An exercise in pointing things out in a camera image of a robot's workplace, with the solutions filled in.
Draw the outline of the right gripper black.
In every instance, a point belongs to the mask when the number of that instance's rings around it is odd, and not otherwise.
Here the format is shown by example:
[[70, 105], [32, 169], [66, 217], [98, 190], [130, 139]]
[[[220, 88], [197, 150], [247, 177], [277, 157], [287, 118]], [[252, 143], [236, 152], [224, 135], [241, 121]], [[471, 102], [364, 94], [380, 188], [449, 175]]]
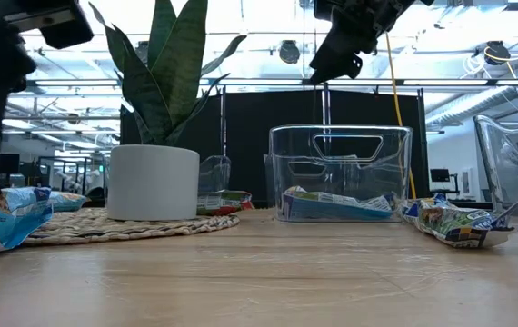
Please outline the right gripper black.
[[430, 6], [434, 0], [314, 0], [314, 17], [332, 26], [310, 63], [310, 83], [342, 76], [354, 79], [362, 69], [356, 54], [370, 54], [380, 35], [417, 2]]

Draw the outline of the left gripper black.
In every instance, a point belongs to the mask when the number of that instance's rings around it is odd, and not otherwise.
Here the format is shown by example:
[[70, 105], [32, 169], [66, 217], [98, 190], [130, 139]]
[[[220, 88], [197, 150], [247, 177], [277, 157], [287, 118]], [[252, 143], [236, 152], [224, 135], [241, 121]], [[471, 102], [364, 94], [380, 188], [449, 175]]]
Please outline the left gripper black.
[[0, 151], [7, 97], [24, 90], [25, 77], [36, 69], [19, 35], [31, 30], [55, 49], [94, 37], [79, 0], [0, 0]]

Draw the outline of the blue white granola bar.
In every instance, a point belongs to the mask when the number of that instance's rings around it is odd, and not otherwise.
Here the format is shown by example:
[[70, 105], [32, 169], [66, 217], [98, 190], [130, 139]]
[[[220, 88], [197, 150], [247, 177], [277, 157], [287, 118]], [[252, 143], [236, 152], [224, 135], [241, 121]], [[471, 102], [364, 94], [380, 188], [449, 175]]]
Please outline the blue white granola bar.
[[281, 195], [277, 219], [289, 223], [379, 223], [395, 215], [395, 193], [366, 200], [292, 186]]

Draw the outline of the red green granola bar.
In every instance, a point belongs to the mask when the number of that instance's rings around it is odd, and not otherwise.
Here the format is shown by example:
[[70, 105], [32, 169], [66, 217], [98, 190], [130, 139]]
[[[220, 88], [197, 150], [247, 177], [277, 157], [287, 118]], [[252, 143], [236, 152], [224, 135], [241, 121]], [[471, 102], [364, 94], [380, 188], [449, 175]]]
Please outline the red green granola bar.
[[225, 216], [245, 210], [253, 210], [252, 195], [245, 191], [200, 193], [196, 213], [205, 216]]

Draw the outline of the black computer monitor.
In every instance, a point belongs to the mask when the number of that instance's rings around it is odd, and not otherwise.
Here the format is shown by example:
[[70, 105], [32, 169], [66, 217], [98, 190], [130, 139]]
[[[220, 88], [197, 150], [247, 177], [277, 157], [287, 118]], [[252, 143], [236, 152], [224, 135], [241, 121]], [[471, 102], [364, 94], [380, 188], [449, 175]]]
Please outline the black computer monitor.
[[0, 173], [19, 173], [20, 154], [0, 154]]

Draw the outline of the black partition screen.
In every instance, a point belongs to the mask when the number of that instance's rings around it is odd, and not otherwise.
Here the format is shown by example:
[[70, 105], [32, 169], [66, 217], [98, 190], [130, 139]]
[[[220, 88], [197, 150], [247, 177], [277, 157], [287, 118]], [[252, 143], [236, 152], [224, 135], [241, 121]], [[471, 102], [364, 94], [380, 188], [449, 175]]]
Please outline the black partition screen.
[[429, 194], [423, 98], [400, 95], [395, 112], [389, 94], [349, 91], [228, 93], [211, 96], [175, 143], [201, 159], [225, 154], [231, 160], [229, 187], [247, 191], [255, 207], [268, 206], [264, 155], [271, 128], [288, 124], [397, 125], [413, 128], [413, 178], [418, 196]]

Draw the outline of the green snake plant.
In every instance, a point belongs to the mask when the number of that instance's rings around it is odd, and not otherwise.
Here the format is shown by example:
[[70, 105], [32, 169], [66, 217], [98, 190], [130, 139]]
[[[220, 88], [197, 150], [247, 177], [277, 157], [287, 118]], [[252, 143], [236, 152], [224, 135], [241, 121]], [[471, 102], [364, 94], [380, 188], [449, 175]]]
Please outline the green snake plant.
[[208, 0], [187, 0], [180, 13], [171, 0], [155, 0], [146, 58], [141, 58], [119, 27], [107, 22], [95, 6], [91, 9], [105, 29], [140, 143], [175, 145], [209, 98], [208, 91], [198, 93], [200, 80], [233, 55], [246, 36], [236, 36], [218, 57], [204, 64]]

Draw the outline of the wide clear plastic bin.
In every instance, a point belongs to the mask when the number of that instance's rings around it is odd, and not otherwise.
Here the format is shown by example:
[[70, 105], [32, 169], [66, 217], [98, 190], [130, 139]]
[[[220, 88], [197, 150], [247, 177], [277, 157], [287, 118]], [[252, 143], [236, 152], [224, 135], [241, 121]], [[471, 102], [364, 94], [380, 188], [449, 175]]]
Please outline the wide clear plastic bin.
[[229, 185], [231, 161], [224, 155], [212, 155], [202, 161], [199, 167], [199, 193], [219, 192]]

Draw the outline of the round woven straw mat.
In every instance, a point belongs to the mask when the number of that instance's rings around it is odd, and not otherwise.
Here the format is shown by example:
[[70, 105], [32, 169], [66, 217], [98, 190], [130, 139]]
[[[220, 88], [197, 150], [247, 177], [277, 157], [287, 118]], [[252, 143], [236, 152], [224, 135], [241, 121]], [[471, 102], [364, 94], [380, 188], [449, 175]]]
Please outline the round woven straw mat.
[[83, 208], [76, 212], [54, 213], [22, 245], [73, 245], [186, 236], [229, 229], [239, 222], [236, 214], [199, 216], [178, 221], [117, 221], [107, 216], [105, 208]]

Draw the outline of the white round plant pot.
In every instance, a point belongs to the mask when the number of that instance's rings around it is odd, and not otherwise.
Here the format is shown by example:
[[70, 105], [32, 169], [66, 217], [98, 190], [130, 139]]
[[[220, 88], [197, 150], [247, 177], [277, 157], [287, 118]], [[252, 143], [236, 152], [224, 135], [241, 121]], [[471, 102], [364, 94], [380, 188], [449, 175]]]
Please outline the white round plant pot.
[[110, 219], [179, 221], [196, 216], [199, 153], [171, 146], [119, 145], [111, 151]]

